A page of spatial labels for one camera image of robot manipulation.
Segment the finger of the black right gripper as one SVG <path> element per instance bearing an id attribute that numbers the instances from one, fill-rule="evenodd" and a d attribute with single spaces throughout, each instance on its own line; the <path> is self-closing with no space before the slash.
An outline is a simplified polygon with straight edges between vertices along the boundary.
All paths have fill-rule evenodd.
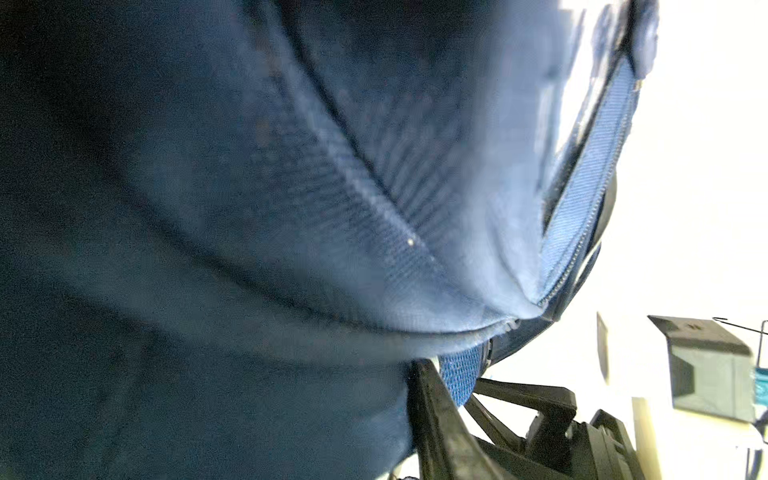
<path id="1" fill-rule="evenodd" d="M 535 417 L 521 436 L 482 401 L 512 406 Z M 486 438 L 479 441 L 492 460 L 511 474 L 570 474 L 569 431 L 577 412 L 575 394 L 564 387 L 479 379 L 465 409 Z"/>

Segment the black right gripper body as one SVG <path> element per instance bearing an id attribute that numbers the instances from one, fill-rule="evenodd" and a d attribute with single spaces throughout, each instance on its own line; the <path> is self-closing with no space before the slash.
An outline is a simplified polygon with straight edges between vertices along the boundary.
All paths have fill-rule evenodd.
<path id="1" fill-rule="evenodd" d="M 637 453 L 624 424 L 604 410 L 590 423 L 572 423 L 564 465 L 547 466 L 522 454 L 477 438 L 483 452 L 514 479 L 644 479 Z"/>

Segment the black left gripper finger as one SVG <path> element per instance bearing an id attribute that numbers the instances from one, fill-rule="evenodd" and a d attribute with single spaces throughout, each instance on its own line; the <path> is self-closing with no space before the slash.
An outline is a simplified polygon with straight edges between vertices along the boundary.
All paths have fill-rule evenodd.
<path id="1" fill-rule="evenodd" d="M 423 479 L 515 478 L 489 458 L 469 433 L 434 363 L 413 363 L 408 415 Z"/>

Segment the navy blue student backpack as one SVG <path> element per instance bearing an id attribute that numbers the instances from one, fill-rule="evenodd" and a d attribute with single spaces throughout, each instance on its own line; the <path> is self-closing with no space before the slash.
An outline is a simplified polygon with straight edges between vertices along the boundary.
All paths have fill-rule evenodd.
<path id="1" fill-rule="evenodd" d="M 589 274 L 655 1 L 5 1 L 1 475 L 378 479 Z"/>

